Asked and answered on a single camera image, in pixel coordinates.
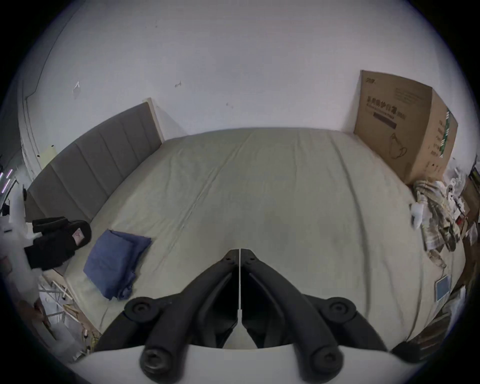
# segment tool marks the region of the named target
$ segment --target mattress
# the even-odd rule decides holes
[[[180,292],[230,249],[251,249],[302,293],[350,299],[388,348],[416,336],[447,298],[443,270],[411,225],[411,191],[356,136],[310,129],[236,129],[168,140],[110,196],[65,280],[100,332],[126,301],[105,299],[83,273],[107,228],[153,238],[133,295]]]

